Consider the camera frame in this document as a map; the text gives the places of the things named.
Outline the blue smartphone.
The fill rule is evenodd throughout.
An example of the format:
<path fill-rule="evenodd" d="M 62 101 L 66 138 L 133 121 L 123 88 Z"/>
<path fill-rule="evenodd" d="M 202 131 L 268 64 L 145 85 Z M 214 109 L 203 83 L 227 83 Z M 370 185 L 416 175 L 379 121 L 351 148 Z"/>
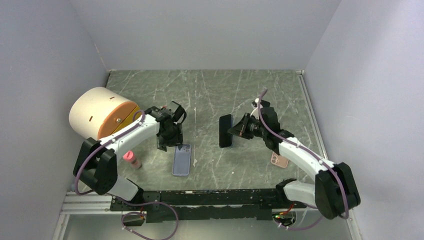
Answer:
<path fill-rule="evenodd" d="M 233 117 L 231 114 L 223 115 L 219 118 L 219 140 L 220 148 L 228 148 L 233 145 L 233 135 L 228 132 L 233 126 Z"/>

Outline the lavender phone case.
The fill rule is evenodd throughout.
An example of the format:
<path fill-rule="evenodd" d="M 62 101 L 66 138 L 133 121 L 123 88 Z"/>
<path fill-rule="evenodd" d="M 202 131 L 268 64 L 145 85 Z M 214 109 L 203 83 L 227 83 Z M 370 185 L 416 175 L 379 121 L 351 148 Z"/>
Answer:
<path fill-rule="evenodd" d="M 172 174 L 177 177 L 186 177 L 190 174 L 191 166 L 190 144 L 181 144 L 175 147 L 172 165 Z"/>

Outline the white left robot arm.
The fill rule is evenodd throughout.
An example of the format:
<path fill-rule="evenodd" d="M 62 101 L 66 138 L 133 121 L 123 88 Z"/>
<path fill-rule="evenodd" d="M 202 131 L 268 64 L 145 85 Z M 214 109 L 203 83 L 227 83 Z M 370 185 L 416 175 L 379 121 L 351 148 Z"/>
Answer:
<path fill-rule="evenodd" d="M 74 169 L 74 191 L 83 182 L 98 195 L 112 195 L 120 199 L 130 210 L 139 209 L 144 200 L 144 190 L 133 181 L 118 174 L 118 160 L 128 151 L 155 136 L 158 150 L 183 145 L 182 124 L 186 110 L 175 101 L 158 108 L 152 106 L 140 110 L 140 117 L 109 136 L 95 140 L 88 137 L 81 145 Z"/>

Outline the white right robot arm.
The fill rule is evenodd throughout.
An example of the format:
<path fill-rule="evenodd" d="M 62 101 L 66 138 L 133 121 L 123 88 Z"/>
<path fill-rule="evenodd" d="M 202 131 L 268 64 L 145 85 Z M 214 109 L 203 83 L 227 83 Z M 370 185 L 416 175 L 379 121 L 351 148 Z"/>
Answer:
<path fill-rule="evenodd" d="M 315 207 L 326 219 L 348 216 L 361 203 L 351 168 L 344 162 L 334 163 L 313 152 L 289 131 L 281 128 L 273 107 L 262 107 L 254 116 L 245 113 L 227 130 L 228 134 L 252 139 L 261 138 L 274 153 L 287 158 L 302 169 L 313 183 L 289 179 L 275 188 L 275 202 L 282 208 L 292 202 Z"/>

